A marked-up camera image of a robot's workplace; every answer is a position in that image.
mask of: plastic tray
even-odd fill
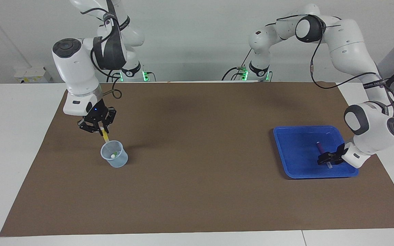
[[[344,143],[334,126],[278,126],[273,131],[285,173],[293,179],[346,178],[358,175],[358,169],[344,162],[328,168],[318,165],[316,143],[324,151],[335,152]]]

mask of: brown mat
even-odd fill
[[[377,156],[355,178],[292,180],[276,126],[334,125],[347,104],[310,83],[119,84],[111,139],[64,115],[64,99],[0,236],[394,228],[394,184]]]

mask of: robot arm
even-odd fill
[[[86,12],[86,4],[81,4],[81,0],[71,0],[72,4],[76,6],[81,13]],[[133,47],[139,47],[144,44],[145,36],[142,30],[131,23],[130,17],[127,15],[121,0],[112,0],[116,16],[119,23],[119,30],[122,34],[122,41],[127,50],[127,63],[120,69],[122,76],[126,81],[141,81],[144,80],[144,73],[142,72],[142,65],[138,59],[136,51]],[[97,17],[97,13],[92,11],[92,15]],[[100,25],[97,29],[98,36],[105,36],[108,33],[105,25]]]
[[[367,52],[363,35],[354,20],[320,15],[316,5],[308,4],[277,19],[266,30],[270,31],[265,34],[257,31],[249,38],[250,47],[255,50],[249,67],[258,78],[263,78],[263,69],[268,69],[269,47],[295,35],[302,42],[326,43],[334,67],[357,76],[366,90],[369,101],[349,106],[344,112],[344,120],[354,137],[339,146],[336,152],[319,156],[319,164],[346,161],[360,168],[371,155],[394,145],[394,100]]]
[[[64,113],[82,116],[78,122],[81,129],[102,134],[100,123],[108,132],[107,126],[113,122],[116,110],[105,106],[94,66],[119,70],[127,62],[127,51],[111,0],[91,0],[89,3],[85,12],[97,17],[102,13],[107,33],[93,39],[62,39],[53,46],[53,59],[68,89]]]

